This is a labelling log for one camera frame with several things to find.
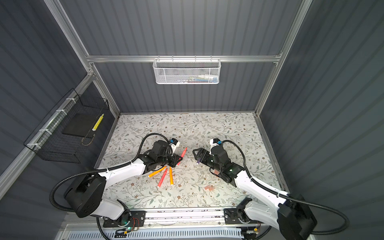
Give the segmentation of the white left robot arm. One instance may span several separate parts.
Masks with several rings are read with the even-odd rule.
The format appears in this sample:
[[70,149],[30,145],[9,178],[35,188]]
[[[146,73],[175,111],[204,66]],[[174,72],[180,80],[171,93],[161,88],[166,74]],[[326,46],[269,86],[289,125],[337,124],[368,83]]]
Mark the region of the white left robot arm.
[[157,167],[175,167],[183,158],[175,154],[180,142],[158,140],[151,150],[139,154],[133,163],[119,165],[115,170],[75,177],[64,198],[79,218],[104,217],[126,226],[132,222],[129,208],[120,200],[104,197],[104,192],[120,182],[153,172]]

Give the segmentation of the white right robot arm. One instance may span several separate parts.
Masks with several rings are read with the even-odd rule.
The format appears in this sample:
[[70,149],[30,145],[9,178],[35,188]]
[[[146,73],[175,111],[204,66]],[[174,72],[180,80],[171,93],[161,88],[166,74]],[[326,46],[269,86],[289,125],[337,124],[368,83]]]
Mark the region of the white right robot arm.
[[210,151],[195,149],[193,154],[197,163],[214,170],[214,175],[250,194],[236,208],[225,210],[227,222],[261,222],[279,230],[287,240],[306,240],[311,235],[317,220],[310,208],[286,200],[287,192],[249,176],[244,167],[231,162],[222,146]]

